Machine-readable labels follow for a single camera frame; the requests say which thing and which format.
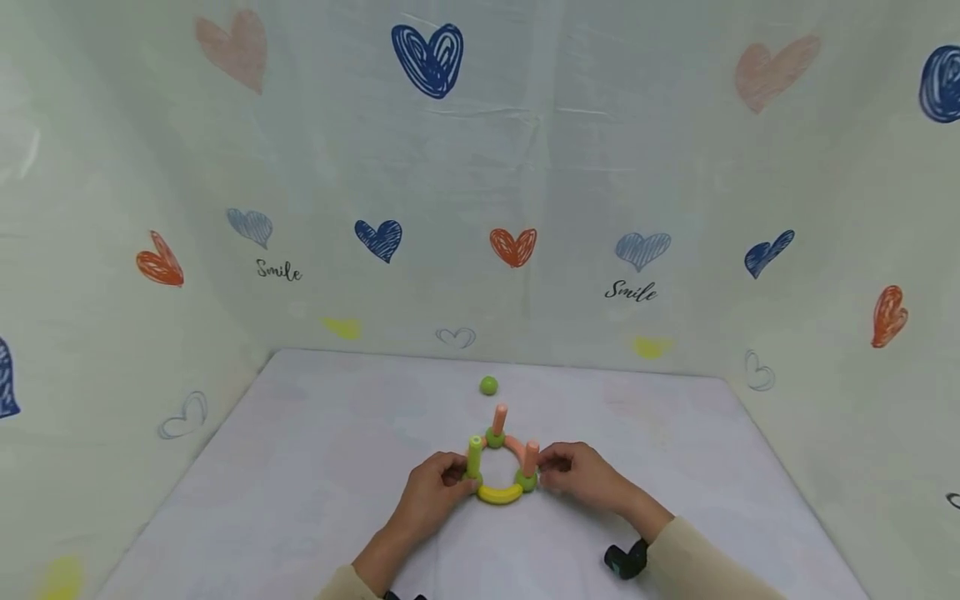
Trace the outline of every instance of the orange heart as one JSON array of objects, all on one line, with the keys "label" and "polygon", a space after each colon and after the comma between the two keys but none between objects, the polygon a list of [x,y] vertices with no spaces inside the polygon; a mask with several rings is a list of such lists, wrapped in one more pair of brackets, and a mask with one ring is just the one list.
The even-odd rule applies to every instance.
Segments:
[{"label": "orange heart", "polygon": [[150,232],[154,238],[157,254],[143,251],[136,256],[136,267],[146,278],[163,285],[183,285],[183,269],[180,268],[173,251],[156,231]]},{"label": "orange heart", "polygon": [[229,34],[215,23],[198,18],[195,35],[210,62],[256,93],[263,93],[267,32],[256,12],[238,12]]},{"label": "orange heart", "polygon": [[490,232],[490,245],[503,262],[514,269],[522,267],[530,260],[537,244],[537,230],[526,229],[517,240],[506,229],[494,229]]},{"label": "orange heart", "polygon": [[767,104],[796,82],[820,52],[820,38],[801,37],[772,59],[763,44],[751,44],[736,64],[736,91],[750,110]]},{"label": "orange heart", "polygon": [[903,303],[903,291],[896,285],[888,286],[876,300],[874,307],[874,348],[883,348],[900,333],[909,316]]}]

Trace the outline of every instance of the printed backdrop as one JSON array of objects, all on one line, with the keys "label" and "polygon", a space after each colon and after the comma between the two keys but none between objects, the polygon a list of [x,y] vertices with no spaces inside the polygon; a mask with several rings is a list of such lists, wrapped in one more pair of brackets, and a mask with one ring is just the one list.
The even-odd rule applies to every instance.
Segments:
[{"label": "printed backdrop", "polygon": [[958,119],[947,0],[3,3],[0,596],[91,597],[299,347],[722,376],[952,597]]}]

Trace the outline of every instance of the beige sleeve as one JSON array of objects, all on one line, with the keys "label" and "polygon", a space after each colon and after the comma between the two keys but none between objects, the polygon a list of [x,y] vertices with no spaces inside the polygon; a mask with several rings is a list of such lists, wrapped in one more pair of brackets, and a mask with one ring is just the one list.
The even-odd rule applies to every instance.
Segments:
[{"label": "beige sleeve", "polygon": [[680,517],[650,545],[647,570],[670,600],[784,600]]},{"label": "beige sleeve", "polygon": [[317,600],[379,600],[353,570],[352,564],[338,568]]}]

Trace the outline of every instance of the yellow banana piece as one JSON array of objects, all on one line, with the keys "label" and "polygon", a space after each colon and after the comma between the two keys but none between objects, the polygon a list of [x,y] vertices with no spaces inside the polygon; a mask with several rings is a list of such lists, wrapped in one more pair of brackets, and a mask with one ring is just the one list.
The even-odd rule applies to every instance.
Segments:
[{"label": "yellow banana piece", "polygon": [[487,486],[480,486],[480,489],[477,490],[477,496],[479,496],[481,500],[487,502],[488,504],[510,504],[511,502],[515,502],[522,495],[523,488],[516,483],[509,488],[504,488],[503,490],[489,488]]}]

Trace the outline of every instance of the white table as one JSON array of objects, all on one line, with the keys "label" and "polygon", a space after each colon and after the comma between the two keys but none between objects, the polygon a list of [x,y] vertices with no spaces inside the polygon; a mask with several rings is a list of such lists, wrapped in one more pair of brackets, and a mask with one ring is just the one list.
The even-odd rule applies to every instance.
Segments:
[{"label": "white table", "polygon": [[[484,375],[500,382],[480,395]],[[157,512],[101,600],[308,600],[390,515],[410,468],[465,451],[497,402],[542,446],[584,440],[789,598],[866,595],[720,379],[286,349]],[[486,450],[486,483],[516,459]],[[637,535],[552,494],[474,498],[414,556],[402,600],[656,598],[602,563]]]}]

